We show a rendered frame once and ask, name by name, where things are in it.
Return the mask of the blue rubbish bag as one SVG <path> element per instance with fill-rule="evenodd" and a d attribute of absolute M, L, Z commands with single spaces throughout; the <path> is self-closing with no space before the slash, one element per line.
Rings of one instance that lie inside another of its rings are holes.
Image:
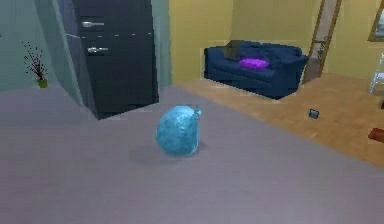
<path fill-rule="evenodd" d="M 160 119 L 156 140 L 162 151 L 173 156 L 190 156 L 199 144 L 199 107 L 175 106 Z"/>

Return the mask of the dark grey cushion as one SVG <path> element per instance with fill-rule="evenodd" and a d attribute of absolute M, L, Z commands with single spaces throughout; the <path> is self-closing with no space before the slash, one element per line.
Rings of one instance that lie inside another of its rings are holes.
<path fill-rule="evenodd" d="M 243 49 L 247 47 L 247 42 L 244 40 L 231 40 L 223 48 L 223 55 L 231 61 L 238 61 Z"/>

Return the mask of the dark blue sofa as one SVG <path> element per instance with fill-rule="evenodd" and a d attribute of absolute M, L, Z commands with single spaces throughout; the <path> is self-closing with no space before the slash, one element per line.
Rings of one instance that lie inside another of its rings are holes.
<path fill-rule="evenodd" d="M 246 41 L 238 61 L 224 57 L 224 46 L 204 49 L 204 77 L 222 84 L 256 93 L 271 99 L 284 98 L 298 90 L 304 67 L 309 59 L 299 47 Z M 244 58 L 267 61 L 264 69 L 240 66 Z"/>

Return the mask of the purple cushion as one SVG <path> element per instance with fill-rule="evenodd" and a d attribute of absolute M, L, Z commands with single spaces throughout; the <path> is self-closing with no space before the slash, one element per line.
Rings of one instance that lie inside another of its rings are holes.
<path fill-rule="evenodd" d="M 238 64 L 250 69 L 264 69 L 269 66 L 267 61 L 257 58 L 244 58 L 240 60 Z"/>

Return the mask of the black fridge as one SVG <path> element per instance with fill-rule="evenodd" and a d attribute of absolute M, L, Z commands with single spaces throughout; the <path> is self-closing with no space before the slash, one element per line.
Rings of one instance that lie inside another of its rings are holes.
<path fill-rule="evenodd" d="M 82 100 L 97 119 L 159 101 L 151 0 L 57 3 Z M 89 54 L 89 47 L 109 51 Z"/>

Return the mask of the red twig house plant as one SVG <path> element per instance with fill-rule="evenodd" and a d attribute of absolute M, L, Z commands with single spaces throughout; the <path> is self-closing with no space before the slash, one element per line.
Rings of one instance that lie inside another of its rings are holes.
<path fill-rule="evenodd" d="M 33 47 L 30 42 L 22 42 L 23 47 L 26 49 L 24 55 L 24 65 L 26 67 L 26 74 L 33 74 L 36 76 L 36 82 L 40 88 L 48 87 L 48 74 L 47 66 L 42 60 L 43 51 L 39 47 Z"/>

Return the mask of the red brown flat object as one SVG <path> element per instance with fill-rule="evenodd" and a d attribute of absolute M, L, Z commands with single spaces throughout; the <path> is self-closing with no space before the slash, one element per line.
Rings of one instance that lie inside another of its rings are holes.
<path fill-rule="evenodd" d="M 380 128 L 373 128 L 369 133 L 368 138 L 384 143 L 384 130 Z"/>

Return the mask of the brown wooden door frame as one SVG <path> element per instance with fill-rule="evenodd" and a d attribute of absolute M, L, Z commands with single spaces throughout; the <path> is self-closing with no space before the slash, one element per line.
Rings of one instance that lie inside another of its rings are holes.
<path fill-rule="evenodd" d="M 320 78 L 332 40 L 342 0 L 321 0 L 302 83 Z"/>

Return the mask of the framed wall picture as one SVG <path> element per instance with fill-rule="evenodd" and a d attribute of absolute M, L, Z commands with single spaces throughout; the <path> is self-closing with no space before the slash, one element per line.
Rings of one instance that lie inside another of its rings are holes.
<path fill-rule="evenodd" d="M 370 42 L 384 42 L 384 0 L 380 0 L 368 40 Z"/>

